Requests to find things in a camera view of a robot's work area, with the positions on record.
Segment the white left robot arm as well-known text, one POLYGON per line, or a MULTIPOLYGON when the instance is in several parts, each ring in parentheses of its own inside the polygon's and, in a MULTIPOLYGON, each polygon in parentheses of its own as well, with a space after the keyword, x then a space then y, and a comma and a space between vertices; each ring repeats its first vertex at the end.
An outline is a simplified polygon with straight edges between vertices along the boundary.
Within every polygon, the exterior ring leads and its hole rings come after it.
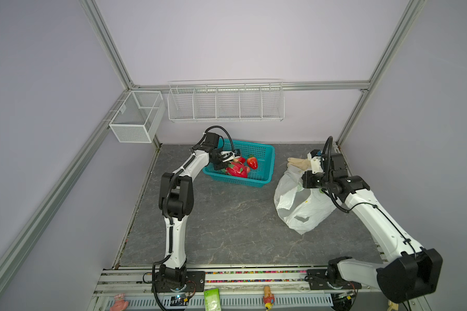
POLYGON ((203 136, 189 149, 183 164, 161 177, 158 206, 166 224, 166 253, 153 263, 153 285, 172 292, 187 288, 186 224, 193 211, 193 182, 198 174, 213 164, 223 169, 239 155, 231 135, 221 126, 206 128, 203 136))

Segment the white plastic bag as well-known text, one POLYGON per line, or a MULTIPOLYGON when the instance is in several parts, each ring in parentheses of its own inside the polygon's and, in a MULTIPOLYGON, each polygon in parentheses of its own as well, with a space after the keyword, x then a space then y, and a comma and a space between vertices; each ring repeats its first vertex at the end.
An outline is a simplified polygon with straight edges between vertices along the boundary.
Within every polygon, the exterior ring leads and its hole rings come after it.
POLYGON ((336 210, 321 190, 303 188, 303 173, 298 167, 289 165, 274 193, 278 216, 300 235, 315 229, 336 210))

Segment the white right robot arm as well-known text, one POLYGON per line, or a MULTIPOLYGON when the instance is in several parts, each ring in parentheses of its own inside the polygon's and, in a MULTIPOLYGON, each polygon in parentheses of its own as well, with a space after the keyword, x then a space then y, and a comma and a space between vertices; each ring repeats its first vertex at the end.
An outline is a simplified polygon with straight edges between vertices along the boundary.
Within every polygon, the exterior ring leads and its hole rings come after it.
POLYGON ((360 176, 350 176, 344 156, 332 151, 333 137, 328 137, 323 150, 310 152, 316 161, 303 173, 305 189, 320 189, 337 208, 354 213, 369 230, 383 251, 386 262, 374 264, 337 257, 328 262, 324 280, 332 288, 346 283, 377 288, 393 303, 436 291, 443 259, 434 249, 426 249, 404 230, 385 210, 370 186, 360 176))

